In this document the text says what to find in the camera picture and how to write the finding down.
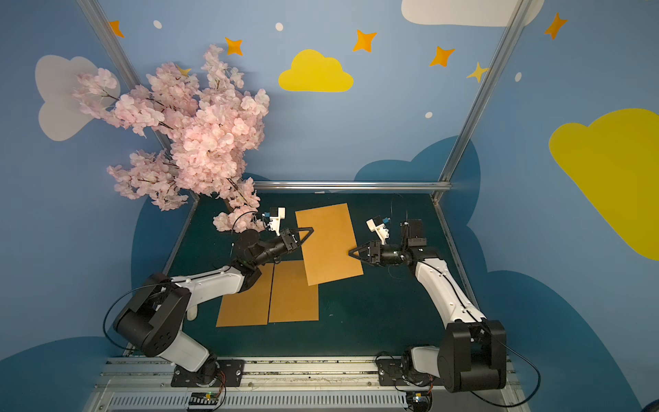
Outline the kraft paper file bag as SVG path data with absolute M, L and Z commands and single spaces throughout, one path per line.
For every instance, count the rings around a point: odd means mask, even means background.
M 347 204 L 298 210 L 295 217 L 299 228 L 313 228 L 302 245 L 309 286 L 364 274 L 362 263 L 348 255 L 357 244 Z
M 268 324 L 273 267 L 273 264 L 261 266 L 262 275 L 247 291 L 222 297 L 218 328 Z
M 269 322 L 319 321 L 319 286 L 307 282 L 302 261 L 283 261 L 275 266 Z

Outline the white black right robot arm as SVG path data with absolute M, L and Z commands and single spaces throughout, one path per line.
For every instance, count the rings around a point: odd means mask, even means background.
M 367 221 L 377 240 L 348 252 L 371 266 L 406 266 L 425 288 L 444 324 L 439 347 L 417 346 L 402 357 L 403 376 L 414 386 L 426 382 L 414 379 L 428 375 L 449 392 L 486 391 L 506 386 L 506 330 L 497 320 L 488 320 L 456 283 L 446 261 L 427 245 L 422 221 L 401 225 L 402 242 L 391 244 L 387 218 Z

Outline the back horizontal aluminium bar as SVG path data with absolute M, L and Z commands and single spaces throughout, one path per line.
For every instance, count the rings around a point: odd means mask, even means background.
M 449 182 L 255 181 L 265 192 L 448 192 Z

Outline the white work glove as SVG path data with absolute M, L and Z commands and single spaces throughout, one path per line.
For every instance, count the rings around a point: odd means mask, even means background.
M 186 311 L 186 319 L 190 322 L 194 321 L 198 315 L 198 305 L 192 306 Z

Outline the pink artificial blossom tree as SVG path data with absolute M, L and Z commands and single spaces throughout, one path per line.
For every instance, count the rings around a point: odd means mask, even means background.
M 270 98 L 263 89 L 246 91 L 243 73 L 221 61 L 222 52 L 212 45 L 204 54 L 206 88 L 168 63 L 148 77 L 147 86 L 122 95 L 113 93 L 118 82 L 109 70 L 81 73 L 72 96 L 86 115 L 139 136 L 151 129 L 170 142 L 160 153 L 131 154 L 128 168 L 108 168 L 121 196 L 148 197 L 162 211 L 186 204 L 190 192 L 216 197 L 228 205 L 213 219 L 217 231 L 261 232 L 266 226 L 257 218 L 254 181 L 244 176 L 245 153 L 264 140 Z

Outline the right round circuit board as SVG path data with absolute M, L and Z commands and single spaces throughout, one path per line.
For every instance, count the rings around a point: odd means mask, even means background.
M 432 395 L 421 392 L 405 393 L 406 411 L 410 412 L 429 412 L 432 408 Z

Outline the left green circuit board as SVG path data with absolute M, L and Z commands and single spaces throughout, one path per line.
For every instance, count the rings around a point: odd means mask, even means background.
M 187 411 L 213 411 L 220 404 L 217 392 L 193 392 L 188 397 Z

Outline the right diagonal aluminium bar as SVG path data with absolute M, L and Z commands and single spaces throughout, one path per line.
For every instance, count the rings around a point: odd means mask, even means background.
M 445 192 L 451 190 L 451 179 L 456 172 L 458 165 L 463 158 L 463 154 L 472 139 L 477 126 L 481 120 L 483 113 L 487 108 L 487 104 L 496 88 L 499 79 L 506 68 L 512 52 L 518 43 L 518 40 L 526 26 L 525 21 L 532 5 L 535 1 L 523 0 L 518 1 L 511 14 L 511 20 L 508 22 L 502 38 L 495 50 L 494 56 L 490 62 L 489 71 L 485 79 L 481 82 L 478 92 L 475 96 L 472 107 L 470 108 L 468 117 L 465 120 L 463 128 L 458 135 L 458 139 L 454 143 L 451 152 L 447 158 L 446 164 L 442 169 L 439 177 L 439 183 L 444 188 L 439 189 L 432 193 L 432 201 L 436 206 L 439 206 L 441 197 Z

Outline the diagonal aluminium bar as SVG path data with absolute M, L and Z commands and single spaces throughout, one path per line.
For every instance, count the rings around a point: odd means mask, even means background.
M 447 158 L 446 164 L 442 169 L 439 177 L 439 183 L 444 188 L 439 189 L 432 193 L 432 201 L 436 206 L 439 206 L 441 197 L 445 192 L 451 190 L 451 179 L 456 172 L 458 165 L 463 158 L 463 154 L 472 139 L 477 126 L 481 120 L 483 113 L 487 108 L 487 104 L 496 88 L 499 79 L 506 68 L 512 52 L 518 43 L 518 40 L 526 26 L 525 21 L 532 5 L 535 1 L 523 0 L 518 1 L 511 14 L 511 20 L 508 22 L 502 38 L 495 50 L 494 56 L 490 62 L 489 71 L 485 79 L 481 82 L 478 92 L 475 96 L 472 107 L 470 108 L 468 117 L 465 120 L 463 128 L 458 135 L 458 139 L 454 143 L 451 152 Z
M 96 0 L 77 0 L 82 13 L 89 25 L 105 48 L 109 58 L 115 65 L 121 79 L 129 89 L 141 84 L 133 64 L 130 62 L 124 48 L 115 34 L 111 22 L 107 19 L 101 4 Z

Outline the right side table rail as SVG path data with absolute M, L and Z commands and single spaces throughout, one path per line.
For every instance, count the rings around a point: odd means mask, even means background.
M 469 277 L 467 275 L 467 272 L 465 271 L 465 267 L 463 266 L 463 261 L 460 257 L 460 254 L 458 252 L 458 248 L 456 247 L 455 240 L 452 236 L 448 221 L 446 220 L 446 216 L 444 215 L 444 212 L 441 209 L 441 206 L 439 204 L 439 200 L 433 200 L 432 201 L 434 209 L 436 211 L 436 214 L 438 216 L 440 225 L 442 227 L 442 230 L 444 232 L 444 237 L 446 238 L 446 242 L 448 244 L 448 247 L 451 251 L 451 257 L 453 258 L 454 263 L 456 264 L 456 269 L 458 270 L 458 275 L 463 283 L 463 290 L 464 293 L 467 295 L 467 297 L 470 299 L 472 304 L 478 308 L 478 301 L 475 297 L 474 290 L 470 284 Z

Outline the table rail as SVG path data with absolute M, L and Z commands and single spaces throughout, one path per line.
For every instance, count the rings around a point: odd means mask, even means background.
M 460 257 L 460 254 L 458 252 L 458 248 L 456 247 L 455 240 L 452 236 L 448 221 L 446 220 L 446 216 L 444 215 L 444 212 L 441 209 L 441 206 L 439 204 L 439 200 L 433 200 L 432 201 L 434 209 L 436 211 L 436 214 L 438 216 L 440 225 L 442 227 L 442 230 L 444 232 L 444 237 L 446 238 L 446 242 L 448 244 L 448 247 L 451 251 L 451 257 L 453 258 L 454 263 L 456 264 L 456 269 L 458 270 L 458 275 L 463 283 L 463 290 L 464 293 L 467 295 L 467 297 L 470 299 L 472 304 L 478 308 L 478 301 L 475 297 L 474 290 L 470 284 L 469 277 L 467 275 L 467 272 L 465 271 L 465 267 L 463 266 L 463 261 Z
M 131 247 L 131 288 L 154 273 L 168 273 L 196 209 L 196 202 L 169 211 L 150 201 L 143 204 Z

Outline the left side table rail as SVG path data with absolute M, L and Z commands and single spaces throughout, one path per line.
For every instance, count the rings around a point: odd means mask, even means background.
M 143 204 L 131 247 L 131 288 L 154 273 L 168 273 L 196 209 L 196 202 L 169 211 L 150 201 Z

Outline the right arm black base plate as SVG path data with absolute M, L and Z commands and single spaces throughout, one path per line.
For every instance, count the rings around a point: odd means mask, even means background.
M 430 387 L 442 386 L 440 378 L 415 370 L 412 361 L 391 355 L 380 354 L 375 357 L 377 375 L 381 386 L 403 388 L 403 386 Z

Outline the aluminium front mounting rail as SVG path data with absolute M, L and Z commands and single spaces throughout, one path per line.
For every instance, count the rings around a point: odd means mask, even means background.
M 174 388 L 174 365 L 146 357 L 106 362 L 84 409 L 87 411 L 187 411 L 193 392 L 217 392 L 213 411 L 406 411 L 406 392 L 432 395 L 430 411 L 528 411 L 514 368 L 506 387 L 449 393 L 444 386 L 381 386 L 377 355 L 324 357 L 229 357 L 245 361 L 239 387 Z

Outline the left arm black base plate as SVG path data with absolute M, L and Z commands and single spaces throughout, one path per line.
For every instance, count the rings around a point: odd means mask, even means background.
M 197 372 L 190 372 L 180 366 L 175 367 L 171 387 L 239 387 L 243 378 L 244 370 L 244 360 L 211 358 L 207 360 Z

